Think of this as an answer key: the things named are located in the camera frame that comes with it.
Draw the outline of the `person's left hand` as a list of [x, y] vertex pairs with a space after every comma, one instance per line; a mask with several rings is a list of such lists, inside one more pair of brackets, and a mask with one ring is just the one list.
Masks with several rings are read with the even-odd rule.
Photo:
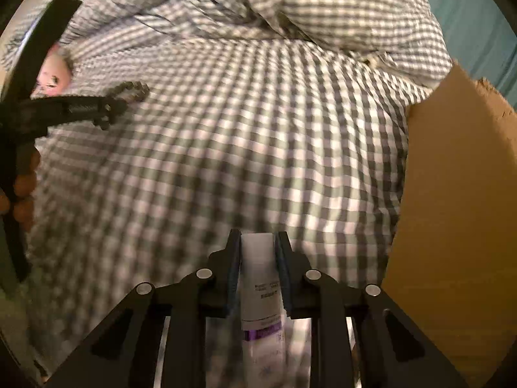
[[11, 206], [9, 198], [1, 191], [1, 215], [12, 213], [23, 232], [28, 232], [34, 225], [33, 193], [38, 182], [36, 170], [41, 156], [34, 145], [28, 145], [24, 150], [21, 161], [23, 173], [17, 176], [13, 184], [16, 202]]

